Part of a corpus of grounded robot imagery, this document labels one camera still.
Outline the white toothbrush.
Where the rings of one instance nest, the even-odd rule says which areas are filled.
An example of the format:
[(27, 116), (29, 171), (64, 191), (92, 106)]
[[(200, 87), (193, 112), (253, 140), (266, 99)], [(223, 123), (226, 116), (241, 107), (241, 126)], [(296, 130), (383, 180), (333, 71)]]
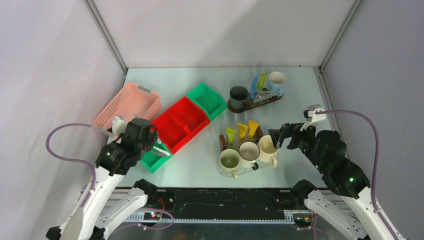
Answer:
[(153, 147), (153, 149), (151, 150), (151, 153), (158, 155), (158, 156), (161, 156), (161, 157), (168, 157), (168, 156), (171, 155), (166, 150), (161, 149), (161, 148), (157, 148), (157, 147)]

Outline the red plastic bin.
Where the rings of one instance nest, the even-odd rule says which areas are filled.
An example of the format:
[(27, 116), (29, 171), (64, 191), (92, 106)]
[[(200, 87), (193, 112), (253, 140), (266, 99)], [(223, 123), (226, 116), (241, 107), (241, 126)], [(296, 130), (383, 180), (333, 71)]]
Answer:
[(207, 114), (184, 96), (153, 120), (159, 139), (176, 154), (209, 123)]

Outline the cream mug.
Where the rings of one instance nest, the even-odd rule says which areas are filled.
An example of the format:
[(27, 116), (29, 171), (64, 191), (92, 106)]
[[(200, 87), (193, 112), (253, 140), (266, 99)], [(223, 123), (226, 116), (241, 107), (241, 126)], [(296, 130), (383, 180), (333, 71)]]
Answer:
[(273, 168), (278, 165), (279, 150), (274, 147), (270, 135), (264, 135), (258, 142), (260, 154), (258, 159), (264, 163), (270, 163)]

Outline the white ribbed mug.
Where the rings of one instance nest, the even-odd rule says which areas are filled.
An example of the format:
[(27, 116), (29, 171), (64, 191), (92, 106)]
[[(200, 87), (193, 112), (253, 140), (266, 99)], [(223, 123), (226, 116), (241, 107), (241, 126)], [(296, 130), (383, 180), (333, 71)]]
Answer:
[(259, 146), (252, 141), (246, 141), (239, 146), (240, 166), (256, 171), (259, 168), (257, 163), (260, 155)]

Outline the clear acrylic holder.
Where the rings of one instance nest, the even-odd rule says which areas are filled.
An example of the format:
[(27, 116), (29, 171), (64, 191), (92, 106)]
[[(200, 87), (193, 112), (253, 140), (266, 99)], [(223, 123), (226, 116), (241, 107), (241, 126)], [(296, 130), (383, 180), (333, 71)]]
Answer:
[(250, 92), (247, 102), (250, 104), (252, 108), (259, 107), (261, 105), (264, 105), (269, 102), (269, 99), (273, 95), (271, 93), (268, 93), (267, 91), (255, 91)]

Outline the light blue mug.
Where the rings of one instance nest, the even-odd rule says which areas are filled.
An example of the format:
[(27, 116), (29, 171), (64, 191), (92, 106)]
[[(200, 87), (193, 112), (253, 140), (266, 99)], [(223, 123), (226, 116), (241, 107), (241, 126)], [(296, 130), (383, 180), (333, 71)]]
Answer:
[(282, 72), (274, 71), (269, 74), (268, 79), (267, 90), (274, 96), (282, 97), (284, 94), (283, 84), (287, 80), (286, 76)]

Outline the clear holder with brown ends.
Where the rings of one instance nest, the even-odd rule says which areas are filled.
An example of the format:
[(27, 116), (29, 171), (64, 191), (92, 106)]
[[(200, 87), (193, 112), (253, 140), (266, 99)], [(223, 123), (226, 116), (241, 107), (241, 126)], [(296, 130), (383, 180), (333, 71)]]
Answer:
[(239, 139), (238, 138), (238, 130), (235, 129), (235, 131), (236, 131), (236, 133), (235, 133), (234, 142), (228, 142), (226, 131), (225, 131), (224, 134), (219, 135), (219, 145), (220, 145), (220, 151), (221, 152), (226, 150), (226, 149), (233, 149), (233, 150), (238, 151), (239, 146), (244, 142), (254, 142), (254, 143), (257, 144), (259, 142), (260, 138), (264, 136), (263, 131), (261, 130), (260, 127), (257, 128), (254, 136), (248, 136), (248, 134), (247, 134), (244, 139)]

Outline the green mug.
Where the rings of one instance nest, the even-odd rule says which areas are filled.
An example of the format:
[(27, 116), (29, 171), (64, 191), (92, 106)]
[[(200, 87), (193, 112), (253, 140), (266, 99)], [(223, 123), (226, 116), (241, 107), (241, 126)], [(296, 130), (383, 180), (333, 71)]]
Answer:
[(235, 180), (239, 178), (237, 169), (240, 165), (240, 155), (234, 149), (225, 149), (219, 155), (219, 167), (226, 173), (230, 174)]

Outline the black mug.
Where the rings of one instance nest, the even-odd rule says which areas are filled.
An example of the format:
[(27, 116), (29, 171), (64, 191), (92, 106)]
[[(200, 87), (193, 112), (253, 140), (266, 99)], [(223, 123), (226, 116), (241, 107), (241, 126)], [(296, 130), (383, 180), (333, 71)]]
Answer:
[(229, 91), (229, 104), (236, 111), (244, 111), (247, 108), (248, 90), (241, 85), (232, 87)]

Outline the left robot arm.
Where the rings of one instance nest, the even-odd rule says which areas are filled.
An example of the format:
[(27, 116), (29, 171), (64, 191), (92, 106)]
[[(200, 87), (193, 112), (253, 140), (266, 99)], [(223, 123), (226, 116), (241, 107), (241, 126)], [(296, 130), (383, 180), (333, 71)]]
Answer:
[(142, 207), (156, 206), (157, 186), (140, 179), (118, 203), (107, 211), (102, 211), (129, 169), (136, 166), (145, 153), (154, 148), (158, 133), (156, 126), (149, 120), (132, 119), (117, 139), (100, 150), (95, 164), (54, 153), (50, 148), (50, 140), (58, 130), (55, 128), (47, 136), (47, 151), (57, 159), (87, 165), (91, 179), (68, 219), (59, 226), (51, 227), (46, 233), (47, 239), (106, 240), (133, 212)]

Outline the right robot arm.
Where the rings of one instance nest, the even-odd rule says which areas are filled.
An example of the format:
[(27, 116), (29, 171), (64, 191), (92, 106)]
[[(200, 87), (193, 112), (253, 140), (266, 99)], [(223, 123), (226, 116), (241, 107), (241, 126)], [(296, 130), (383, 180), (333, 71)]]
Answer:
[(314, 126), (302, 130), (301, 123), (285, 123), (268, 133), (279, 149), (287, 138), (287, 149), (299, 149), (322, 175), (327, 188), (339, 196), (354, 212), (352, 217), (327, 200), (308, 180), (300, 180), (290, 190), (291, 204), (297, 209), (312, 210), (345, 238), (350, 240), (403, 240), (388, 216), (372, 201), (371, 182), (363, 170), (346, 158), (346, 144), (337, 131), (316, 131)]

